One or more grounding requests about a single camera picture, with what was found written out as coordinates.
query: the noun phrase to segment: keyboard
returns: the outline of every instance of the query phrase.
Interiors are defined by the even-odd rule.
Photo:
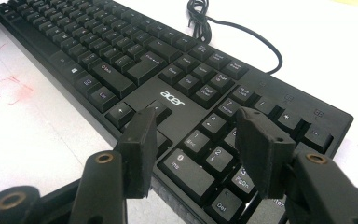
[[[0,23],[115,138],[136,111],[156,109],[152,187],[187,223],[286,221],[284,199],[261,200],[239,161],[235,114],[241,106],[264,113],[296,141],[296,150],[329,157],[353,121],[350,114],[114,1],[9,0],[0,4]],[[61,192],[75,197],[77,185]],[[60,211],[70,213],[70,206]]]

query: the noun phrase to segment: black cable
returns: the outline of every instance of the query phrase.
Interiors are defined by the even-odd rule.
[[[274,74],[282,67],[283,64],[282,55],[269,41],[267,41],[266,38],[236,23],[229,22],[229,21],[218,21],[211,17],[206,16],[206,12],[208,11],[208,6],[209,6],[209,0],[189,0],[187,2],[187,11],[190,16],[190,19],[188,20],[188,26],[190,26],[191,22],[194,22],[194,32],[193,32],[194,38],[197,38],[198,40],[206,44],[209,44],[211,42],[212,30],[211,30],[211,26],[208,23],[208,20],[216,24],[231,26],[244,31],[249,35],[256,37],[275,53],[275,55],[278,58],[278,65],[271,71],[267,72],[267,74],[270,75]]]

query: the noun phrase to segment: space bar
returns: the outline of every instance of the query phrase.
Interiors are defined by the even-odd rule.
[[[60,50],[47,37],[37,31],[29,22],[20,19],[10,23],[21,37],[46,59]]]

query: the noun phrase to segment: white surface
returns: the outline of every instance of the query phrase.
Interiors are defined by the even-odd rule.
[[[118,2],[191,35],[186,0]],[[335,161],[358,187],[358,4],[210,3],[208,16],[247,26],[277,47],[283,67],[276,78],[354,116]],[[275,55],[253,37],[210,24],[212,46],[263,71],[275,67]],[[32,185],[46,195],[78,179],[89,155],[116,142],[10,37],[0,26],[0,191]],[[129,218],[130,223],[183,222],[154,192],[148,199],[129,201]]]

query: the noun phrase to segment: acer logo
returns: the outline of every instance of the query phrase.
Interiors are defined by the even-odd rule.
[[[161,95],[166,98],[167,100],[169,100],[171,103],[173,103],[174,105],[184,105],[185,103],[183,103],[182,101],[180,101],[178,98],[176,98],[174,95],[171,95],[169,92],[167,91],[162,91]]]

